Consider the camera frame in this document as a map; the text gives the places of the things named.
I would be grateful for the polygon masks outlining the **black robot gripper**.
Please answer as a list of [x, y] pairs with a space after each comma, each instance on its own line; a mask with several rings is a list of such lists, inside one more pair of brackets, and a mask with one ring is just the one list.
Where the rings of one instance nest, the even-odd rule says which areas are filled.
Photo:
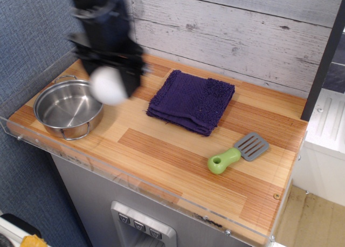
[[125, 98], [141, 86], [141, 77], [150, 69], [143, 61], [143, 49], [129, 37], [130, 18], [125, 0], [72, 0], [73, 16], [83, 32], [70, 36], [78, 59], [91, 81], [93, 73], [111, 66], [114, 79]]

